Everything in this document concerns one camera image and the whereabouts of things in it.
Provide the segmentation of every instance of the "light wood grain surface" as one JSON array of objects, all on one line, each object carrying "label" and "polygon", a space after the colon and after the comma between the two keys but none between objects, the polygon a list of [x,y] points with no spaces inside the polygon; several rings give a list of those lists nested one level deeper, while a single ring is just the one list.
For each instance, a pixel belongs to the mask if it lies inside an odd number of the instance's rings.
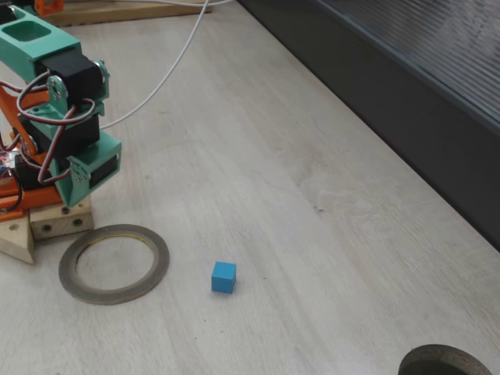
[{"label": "light wood grain surface", "polygon": [[[68,29],[109,66],[108,120],[194,21]],[[36,266],[0,254],[0,373],[395,375],[432,343],[500,369],[500,255],[238,4],[111,132],[123,169],[92,196],[96,227],[155,230],[170,269],[106,307],[59,283],[75,237],[38,246]],[[210,291],[215,261],[237,263],[233,295]]]}]

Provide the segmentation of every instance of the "tape ring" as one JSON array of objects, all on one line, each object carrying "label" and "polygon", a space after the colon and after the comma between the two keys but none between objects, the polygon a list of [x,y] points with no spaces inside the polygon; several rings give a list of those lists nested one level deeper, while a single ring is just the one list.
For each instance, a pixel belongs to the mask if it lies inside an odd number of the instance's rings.
[{"label": "tape ring", "polygon": [[[153,252],[152,267],[139,281],[126,287],[111,290],[90,287],[77,275],[78,258],[88,246],[115,237],[135,238],[144,242]],[[169,249],[157,233],[137,225],[111,225],[87,232],[68,247],[59,264],[59,279],[68,293],[83,302],[94,305],[118,305],[150,292],[165,276],[169,262]]]}]

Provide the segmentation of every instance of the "white cable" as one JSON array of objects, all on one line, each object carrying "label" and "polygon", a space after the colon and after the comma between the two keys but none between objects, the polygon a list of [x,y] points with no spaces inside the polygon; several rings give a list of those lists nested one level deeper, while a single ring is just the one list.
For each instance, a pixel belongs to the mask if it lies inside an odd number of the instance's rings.
[{"label": "white cable", "polygon": [[186,45],[184,46],[184,48],[182,48],[182,51],[180,51],[179,56],[177,57],[177,59],[173,63],[173,65],[170,68],[170,70],[166,73],[166,75],[163,77],[163,79],[159,82],[158,86],[156,86],[156,88],[151,92],[151,94],[148,95],[148,97],[141,104],[139,104],[137,107],[135,107],[134,109],[132,109],[126,115],[121,116],[118,120],[114,120],[111,123],[108,123],[107,125],[101,127],[101,130],[109,129],[110,127],[114,127],[118,123],[121,123],[122,121],[128,119],[130,116],[134,115],[139,109],[141,109],[146,104],[148,104],[148,102],[151,100],[151,98],[153,96],[155,96],[155,94],[159,91],[160,88],[162,88],[162,86],[163,86],[163,84],[165,84],[166,80],[169,79],[169,77],[172,75],[172,73],[175,70],[175,68],[177,68],[177,65],[179,65],[180,61],[184,57],[184,54],[188,50],[189,45],[193,41],[193,38],[195,37],[196,31],[198,30],[198,27],[200,26],[200,23],[202,21],[203,15],[205,14],[205,11],[206,11],[207,7],[209,6],[209,3],[210,3],[210,0],[205,0],[205,4],[203,4],[202,11],[200,12],[200,15],[199,15],[198,19],[196,20],[195,26],[193,27],[193,31],[191,32],[191,35],[189,36],[189,38],[188,38],[188,40],[186,42]]},{"label": "white cable", "polygon": [[[182,5],[182,6],[190,6],[193,8],[202,7],[203,4],[193,4],[192,2],[171,2],[170,0],[109,0],[110,2],[160,2],[163,4],[172,4],[172,5]],[[221,0],[219,2],[210,2],[209,6],[218,6],[227,4],[229,2],[233,2],[234,0]]]}]

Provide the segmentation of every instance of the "wooden block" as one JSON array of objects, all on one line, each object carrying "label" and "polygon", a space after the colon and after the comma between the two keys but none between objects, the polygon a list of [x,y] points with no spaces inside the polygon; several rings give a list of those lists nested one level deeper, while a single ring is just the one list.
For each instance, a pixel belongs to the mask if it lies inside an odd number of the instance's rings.
[{"label": "wooden block", "polygon": [[33,235],[28,215],[0,223],[0,252],[27,263],[34,263]]},{"label": "wooden block", "polygon": [[[202,0],[186,2],[202,4]],[[167,16],[198,14],[201,8],[154,2],[73,2],[66,3],[64,11],[51,14],[45,20],[55,26],[81,25],[89,23],[141,20]]]},{"label": "wooden block", "polygon": [[32,209],[30,222],[35,240],[94,229],[91,200],[87,197],[74,207],[61,203]]}]

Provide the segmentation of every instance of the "blue cube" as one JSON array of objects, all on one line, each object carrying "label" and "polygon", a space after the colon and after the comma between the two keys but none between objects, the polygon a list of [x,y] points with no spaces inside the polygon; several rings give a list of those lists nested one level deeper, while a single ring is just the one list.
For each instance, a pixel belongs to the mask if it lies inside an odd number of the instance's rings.
[{"label": "blue cube", "polygon": [[236,282],[236,265],[233,263],[216,262],[212,272],[212,290],[221,293],[233,293]]}]

